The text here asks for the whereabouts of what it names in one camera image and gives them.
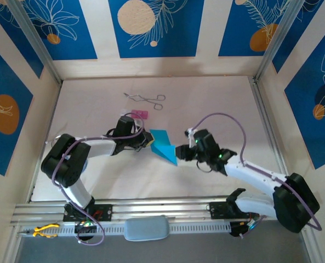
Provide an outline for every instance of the white table surface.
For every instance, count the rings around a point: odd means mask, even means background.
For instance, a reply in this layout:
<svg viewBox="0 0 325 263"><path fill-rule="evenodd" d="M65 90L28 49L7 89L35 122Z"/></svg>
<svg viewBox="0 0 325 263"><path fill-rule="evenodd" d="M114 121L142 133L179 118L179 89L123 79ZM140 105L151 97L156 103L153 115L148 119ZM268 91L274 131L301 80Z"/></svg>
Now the white table surface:
<svg viewBox="0 0 325 263"><path fill-rule="evenodd" d="M153 104L134 102L123 93L155 98L166 96L163 110ZM69 133L72 136L100 136L114 128L122 109L147 110L145 128L165 129L173 145L187 144L184 131L213 112L236 117L247 133L245 159L279 171L274 153L252 94L248 78L175 77L112 78L65 81L48 140ZM220 147L240 153L243 143L239 127L226 117L214 116L200 128L207 128ZM124 151L117 156L90 158L81 179L95 199L228 195L238 187L253 190L245 182L220 173L203 173L195 162L179 161L178 167L151 152ZM65 200L41 171L32 201Z"/></svg>

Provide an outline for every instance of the pink object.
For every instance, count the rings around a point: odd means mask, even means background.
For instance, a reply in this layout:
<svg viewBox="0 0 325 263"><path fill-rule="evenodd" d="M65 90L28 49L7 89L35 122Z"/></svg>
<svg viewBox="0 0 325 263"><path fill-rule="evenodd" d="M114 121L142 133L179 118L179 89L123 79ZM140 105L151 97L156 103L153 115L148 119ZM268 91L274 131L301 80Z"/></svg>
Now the pink object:
<svg viewBox="0 0 325 263"><path fill-rule="evenodd" d="M138 114L140 117L142 117L143 119L147 119L148 116L148 111L137 111L137 110L132 110L132 113ZM132 115L132 118L134 119L139 119L139 117L137 115Z"/></svg>

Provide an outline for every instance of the yellow pliers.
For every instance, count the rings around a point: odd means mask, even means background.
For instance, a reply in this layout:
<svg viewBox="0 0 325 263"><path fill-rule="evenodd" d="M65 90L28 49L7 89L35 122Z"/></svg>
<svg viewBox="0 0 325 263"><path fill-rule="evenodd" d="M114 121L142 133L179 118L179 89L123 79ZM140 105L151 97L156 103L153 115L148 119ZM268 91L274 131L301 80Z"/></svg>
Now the yellow pliers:
<svg viewBox="0 0 325 263"><path fill-rule="evenodd" d="M42 226L42 227L35 227L35 229L33 229L33 230L25 230L25 231L19 232L18 234L20 234L20 235L33 235L34 237L36 237L37 235L40 235L41 237L47 237L47 238L57 237L58 236L57 234L47 235L47 234L44 234L44 233L40 232L40 231L43 231L43 230L51 228L51 227L57 227L58 228L58 227L60 227L60 225L59 224L49 224L49 225L45 225L45 226Z"/></svg>

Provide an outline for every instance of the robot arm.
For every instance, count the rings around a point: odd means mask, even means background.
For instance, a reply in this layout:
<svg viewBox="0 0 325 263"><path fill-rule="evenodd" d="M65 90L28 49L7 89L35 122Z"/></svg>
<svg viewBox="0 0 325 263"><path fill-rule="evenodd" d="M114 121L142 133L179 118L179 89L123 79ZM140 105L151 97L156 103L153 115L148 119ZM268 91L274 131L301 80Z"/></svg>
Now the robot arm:
<svg viewBox="0 0 325 263"><path fill-rule="evenodd" d="M285 176L244 161L236 152L220 149L212 134L206 129L193 134L189 129L186 135L191 141L189 145L176 148L176 156L179 159L206 162L211 170L243 180L265 194L254 195L245 189L236 190L237 194L232 198L239 211L276 218L286 229L299 233L311 219L302 201L313 214L319 210L318 201L299 174ZM302 200L299 200L289 187Z"/></svg>
<svg viewBox="0 0 325 263"><path fill-rule="evenodd" d="M140 151L153 142L152 135L144 129L142 133L134 138L115 139L132 135L132 129L136 129L134 120L130 117L122 116L115 129L111 129L103 136L112 137L112 140L80 142L70 151L69 155L61 164L60 169L56 173L55 181L63 187L68 197L82 209L87 209L95 202L80 179L83 167L88 158L117 155L125 150L126 147ZM46 173L51 179L55 167L59 164L63 154L78 139L80 138L74 138L71 135L63 134L43 160L41 165L42 172Z"/></svg>
<svg viewBox="0 0 325 263"><path fill-rule="evenodd" d="M91 214L91 207L93 207L95 200L80 180L87 158L116 155L125 150L126 147L136 151L148 147L153 142L153 137L145 130L131 139L115 139L132 135L134 126L132 118L122 116L116 128L110 130L105 136L111 136L112 140L80 142L73 147L65 161L61 163L55 181L63 187L74 203L89 211L89 214ZM219 148L212 134L207 130L197 131L192 136L190 133L186 133L186 135L192 141L189 145L181 145L176 148L176 156L179 159L206 162L213 171L241 179L264 193L263 195L255 195L245 189L235 190L227 199L226 207L220 208L220 213L225 215L222 217L223 219L237 218L234 217L237 214L251 212L276 218L290 231L300 232L312 216L287 186L290 186L300 195L300 198L304 200L313 213L319 210L320 206L302 176L298 174L285 176L241 160L236 152ZM71 135L63 134L52 147L41 166L41 170L49 178L52 178L55 167L59 164L63 154L75 141L76 138ZM217 207L213 209L211 216L217 212Z"/></svg>

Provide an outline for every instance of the blue panel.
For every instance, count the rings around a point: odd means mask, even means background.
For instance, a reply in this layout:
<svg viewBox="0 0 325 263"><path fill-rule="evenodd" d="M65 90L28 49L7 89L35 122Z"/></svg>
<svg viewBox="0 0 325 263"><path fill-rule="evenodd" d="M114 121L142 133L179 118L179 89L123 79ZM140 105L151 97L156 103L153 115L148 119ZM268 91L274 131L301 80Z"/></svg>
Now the blue panel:
<svg viewBox="0 0 325 263"><path fill-rule="evenodd" d="M325 164L325 36L285 92L317 169Z"/></svg>
<svg viewBox="0 0 325 263"><path fill-rule="evenodd" d="M97 59L79 0L25 0L22 4L53 60Z"/></svg>
<svg viewBox="0 0 325 263"><path fill-rule="evenodd" d="M40 78L44 68L41 60L28 42L18 23L11 15L8 7L2 4L0 4L0 24L14 42L22 56L26 59L27 63L33 69L37 77Z"/></svg>
<svg viewBox="0 0 325 263"><path fill-rule="evenodd" d="M5 175L33 95L0 56L0 174Z"/></svg>
<svg viewBox="0 0 325 263"><path fill-rule="evenodd" d="M324 0L306 0L297 19L292 24L288 34L286 35L282 45L273 59L273 65L277 72L282 68L286 59L289 57L293 48L296 46L300 37L308 27L312 18L315 16L319 7Z"/></svg>
<svg viewBox="0 0 325 263"><path fill-rule="evenodd" d="M204 0L109 0L121 58L195 56Z"/></svg>
<svg viewBox="0 0 325 263"><path fill-rule="evenodd" d="M307 0L290 32L294 47L311 21L320 1ZM288 8L288 0L233 0L219 56L262 56Z"/></svg>

